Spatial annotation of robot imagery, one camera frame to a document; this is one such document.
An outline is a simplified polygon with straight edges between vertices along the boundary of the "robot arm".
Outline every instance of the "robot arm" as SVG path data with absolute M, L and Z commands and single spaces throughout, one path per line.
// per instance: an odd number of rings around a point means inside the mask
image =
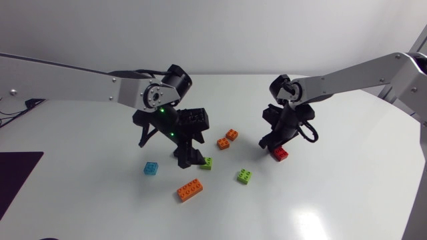
M 140 147 L 160 131 L 177 144 L 174 155 L 181 168 L 205 164 L 191 142 L 204 142 L 201 132 L 209 128 L 209 121 L 204 109 L 174 109 L 192 85 L 190 77 L 177 65 L 166 72 L 103 73 L 0 53 L 0 73 L 0 96 L 109 101 L 133 107 L 137 109 L 133 122 L 143 127 Z M 154 75 L 165 77 L 159 80 Z M 155 129 L 148 133 L 150 124 Z
M 427 57 L 421 53 L 393 53 L 353 67 L 318 77 L 290 81 L 281 75 L 270 85 L 270 92 L 283 108 L 269 105 L 263 118 L 272 125 L 272 132 L 263 137 L 260 146 L 274 151 L 301 134 L 311 142 L 318 139 L 308 123 L 314 111 L 308 103 L 323 101 L 335 93 L 390 84 L 398 99 L 420 116 L 420 144 L 427 158 Z M 302 130 L 305 125 L 313 133 L 310 139 Z M 427 167 L 424 166 L 420 186 L 403 234 L 403 239 L 427 239 Z

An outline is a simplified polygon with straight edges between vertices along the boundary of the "metal frame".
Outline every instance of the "metal frame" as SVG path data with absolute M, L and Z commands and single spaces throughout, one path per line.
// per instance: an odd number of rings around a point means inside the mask
M 417 40 L 415 40 L 415 43 L 409 52 L 427 54 L 427 25 L 424 27 Z M 393 87 L 391 85 L 384 86 L 381 92 L 378 94 L 378 97 L 391 104 L 397 100 L 396 94 L 393 91 Z

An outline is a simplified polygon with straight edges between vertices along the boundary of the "lime green lego brick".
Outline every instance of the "lime green lego brick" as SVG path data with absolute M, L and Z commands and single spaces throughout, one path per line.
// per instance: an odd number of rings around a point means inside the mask
M 206 161 L 206 164 L 200 165 L 200 168 L 210 170 L 212 168 L 212 158 L 211 157 L 205 157 L 205 161 Z
M 242 169 L 242 170 L 239 172 L 239 175 L 238 175 L 238 181 L 240 181 L 240 182 L 242 182 L 242 183 L 245 183 L 245 184 L 248 184 L 248 183 L 249 183 L 249 180 L 251 179 L 251 176 L 252 176 L 252 173 L 251 173 L 251 172 L 246 171 L 245 169 Z

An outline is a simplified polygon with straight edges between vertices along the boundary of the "white table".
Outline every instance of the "white table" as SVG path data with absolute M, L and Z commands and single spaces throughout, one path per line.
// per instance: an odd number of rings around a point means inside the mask
M 419 124 L 363 91 L 314 103 L 317 143 L 296 137 L 280 163 L 270 132 L 275 75 L 193 75 L 179 108 L 205 107 L 195 143 L 211 171 L 180 169 L 162 134 L 140 149 L 134 109 L 48 101 L 0 130 L 0 151 L 44 151 L 0 222 L 0 239 L 400 239 L 421 178 Z M 216 140 L 239 132 L 230 148 Z M 147 161 L 156 176 L 143 174 Z M 236 181 L 253 172 L 248 185 Z M 203 191 L 180 203 L 198 178 Z

